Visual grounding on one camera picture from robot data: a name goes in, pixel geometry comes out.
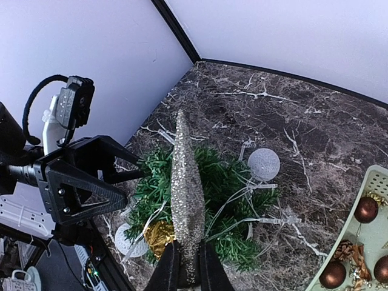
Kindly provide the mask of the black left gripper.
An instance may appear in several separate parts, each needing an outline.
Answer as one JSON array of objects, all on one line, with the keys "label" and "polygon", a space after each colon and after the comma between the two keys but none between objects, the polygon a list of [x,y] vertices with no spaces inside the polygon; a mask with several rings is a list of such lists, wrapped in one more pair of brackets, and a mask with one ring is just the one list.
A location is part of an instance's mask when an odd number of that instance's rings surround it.
[{"label": "black left gripper", "polygon": [[[118,158],[137,169],[117,172]],[[140,161],[111,137],[99,135],[82,138],[26,166],[8,166],[8,171],[19,182],[37,187],[54,222],[69,226],[124,208],[127,195],[111,184],[143,178]]]}]

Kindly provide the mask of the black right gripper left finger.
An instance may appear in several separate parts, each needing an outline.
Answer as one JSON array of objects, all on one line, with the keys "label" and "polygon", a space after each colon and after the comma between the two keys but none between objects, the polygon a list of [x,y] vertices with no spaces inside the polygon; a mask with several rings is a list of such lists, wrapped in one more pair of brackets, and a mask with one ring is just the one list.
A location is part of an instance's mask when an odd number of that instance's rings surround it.
[{"label": "black right gripper left finger", "polygon": [[144,291],[177,291],[180,267],[179,242],[169,243]]}]

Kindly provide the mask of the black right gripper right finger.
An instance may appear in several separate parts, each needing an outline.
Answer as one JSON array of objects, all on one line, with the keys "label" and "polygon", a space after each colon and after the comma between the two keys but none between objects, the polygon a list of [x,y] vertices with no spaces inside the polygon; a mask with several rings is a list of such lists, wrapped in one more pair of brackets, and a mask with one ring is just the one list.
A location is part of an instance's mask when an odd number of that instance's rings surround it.
[{"label": "black right gripper right finger", "polygon": [[201,241],[199,268],[202,291],[235,291],[211,244]]}]

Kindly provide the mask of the white woven light ball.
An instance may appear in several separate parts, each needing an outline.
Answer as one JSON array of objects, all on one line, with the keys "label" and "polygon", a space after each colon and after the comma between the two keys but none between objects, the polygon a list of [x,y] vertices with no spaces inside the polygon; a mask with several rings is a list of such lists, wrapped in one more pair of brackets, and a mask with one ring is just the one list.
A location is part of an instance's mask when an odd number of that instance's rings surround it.
[{"label": "white woven light ball", "polygon": [[144,237],[137,240],[129,238],[128,231],[130,226],[127,223],[120,225],[115,233],[115,247],[122,254],[129,254],[129,258],[139,258],[149,250],[148,244]]},{"label": "white woven light ball", "polygon": [[251,175],[258,181],[273,180],[280,170],[278,155],[271,149],[261,148],[251,153],[247,165]]}]

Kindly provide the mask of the gold gift box ornament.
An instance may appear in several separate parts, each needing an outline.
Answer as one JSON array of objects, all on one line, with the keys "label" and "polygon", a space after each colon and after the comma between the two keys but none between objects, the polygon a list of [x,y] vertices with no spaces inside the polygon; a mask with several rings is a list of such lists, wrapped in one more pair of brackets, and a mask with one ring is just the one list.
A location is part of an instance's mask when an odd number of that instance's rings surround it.
[{"label": "gold gift box ornament", "polygon": [[175,240],[174,226],[167,221],[153,222],[144,232],[144,238],[153,256],[160,260],[166,246]]}]

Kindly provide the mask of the silver glitter star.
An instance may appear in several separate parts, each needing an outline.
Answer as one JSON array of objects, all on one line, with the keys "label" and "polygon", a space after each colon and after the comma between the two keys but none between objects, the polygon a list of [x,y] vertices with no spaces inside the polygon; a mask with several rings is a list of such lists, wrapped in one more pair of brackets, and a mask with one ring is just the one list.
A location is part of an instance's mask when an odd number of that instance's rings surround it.
[{"label": "silver glitter star", "polygon": [[196,287],[200,282],[199,245],[204,237],[205,202],[189,126],[182,110],[176,118],[170,193],[175,240],[180,245],[178,287]]}]

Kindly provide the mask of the small green christmas tree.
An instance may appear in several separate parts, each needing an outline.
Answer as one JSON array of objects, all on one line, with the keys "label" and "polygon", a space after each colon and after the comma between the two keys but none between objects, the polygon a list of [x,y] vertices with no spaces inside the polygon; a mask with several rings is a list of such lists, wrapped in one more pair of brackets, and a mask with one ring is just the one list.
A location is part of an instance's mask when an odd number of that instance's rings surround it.
[{"label": "small green christmas tree", "polygon": [[254,183],[244,163],[225,161],[213,149],[177,145],[154,151],[138,165],[144,176],[125,232],[130,242],[144,240],[160,259],[177,241],[183,261],[192,266],[204,241],[239,271],[257,269],[260,247],[245,232],[276,202],[276,190]]}]

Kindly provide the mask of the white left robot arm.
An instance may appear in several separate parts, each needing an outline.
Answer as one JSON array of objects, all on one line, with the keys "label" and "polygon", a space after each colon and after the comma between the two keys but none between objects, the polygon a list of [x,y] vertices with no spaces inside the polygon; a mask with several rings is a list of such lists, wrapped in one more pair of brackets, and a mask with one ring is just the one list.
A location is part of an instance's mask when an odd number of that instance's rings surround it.
[{"label": "white left robot arm", "polygon": [[116,185],[144,176],[141,169],[118,172],[117,158],[140,162],[103,135],[45,154],[26,144],[19,124],[1,107],[1,233],[25,242],[89,245],[95,236],[88,220],[123,209],[127,195]]}]

